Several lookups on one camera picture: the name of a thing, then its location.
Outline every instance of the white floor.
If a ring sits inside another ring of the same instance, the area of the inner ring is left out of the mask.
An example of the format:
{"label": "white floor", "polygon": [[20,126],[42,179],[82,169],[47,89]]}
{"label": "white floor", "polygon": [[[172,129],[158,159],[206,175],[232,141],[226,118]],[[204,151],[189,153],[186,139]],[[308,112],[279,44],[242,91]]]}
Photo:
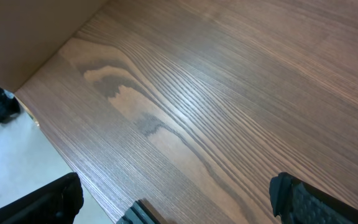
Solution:
{"label": "white floor", "polygon": [[[0,124],[0,208],[71,172],[66,162],[23,112]],[[90,193],[74,223],[112,223]]]}

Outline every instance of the brown panel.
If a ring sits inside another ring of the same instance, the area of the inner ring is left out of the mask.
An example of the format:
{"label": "brown panel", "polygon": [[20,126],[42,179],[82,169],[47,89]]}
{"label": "brown panel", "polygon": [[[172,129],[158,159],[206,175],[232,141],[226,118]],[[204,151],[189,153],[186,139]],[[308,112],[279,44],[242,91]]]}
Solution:
{"label": "brown panel", "polygon": [[106,0],[0,0],[0,87],[16,91]]}
{"label": "brown panel", "polygon": [[358,3],[125,1],[17,96],[113,220],[278,223],[289,172],[358,209]]}

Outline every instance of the brown wooden tabletop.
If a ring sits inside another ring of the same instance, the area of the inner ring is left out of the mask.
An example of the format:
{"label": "brown wooden tabletop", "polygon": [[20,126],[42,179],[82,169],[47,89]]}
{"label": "brown wooden tabletop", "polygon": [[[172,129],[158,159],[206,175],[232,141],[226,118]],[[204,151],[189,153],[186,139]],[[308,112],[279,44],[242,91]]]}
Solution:
{"label": "brown wooden tabletop", "polygon": [[278,223],[282,171],[358,209],[358,1],[113,0],[16,95],[113,221]]}

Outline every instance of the wooden table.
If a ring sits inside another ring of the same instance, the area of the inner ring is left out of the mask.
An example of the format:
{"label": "wooden table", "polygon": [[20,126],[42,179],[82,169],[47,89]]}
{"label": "wooden table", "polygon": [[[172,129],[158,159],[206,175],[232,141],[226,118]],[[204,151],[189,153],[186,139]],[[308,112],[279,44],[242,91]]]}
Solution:
{"label": "wooden table", "polygon": [[16,95],[113,221],[278,223],[281,171],[358,209],[358,1],[113,0]]}

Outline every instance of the floor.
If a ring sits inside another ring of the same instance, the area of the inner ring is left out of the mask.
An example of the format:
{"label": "floor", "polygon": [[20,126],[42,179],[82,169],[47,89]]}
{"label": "floor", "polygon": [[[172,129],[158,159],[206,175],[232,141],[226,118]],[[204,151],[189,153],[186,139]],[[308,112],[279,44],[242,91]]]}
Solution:
{"label": "floor", "polygon": [[[0,124],[0,208],[71,172],[27,113]],[[112,223],[84,189],[74,223]]]}
{"label": "floor", "polygon": [[111,0],[16,95],[113,221],[278,223],[282,171],[358,209],[358,1]]}

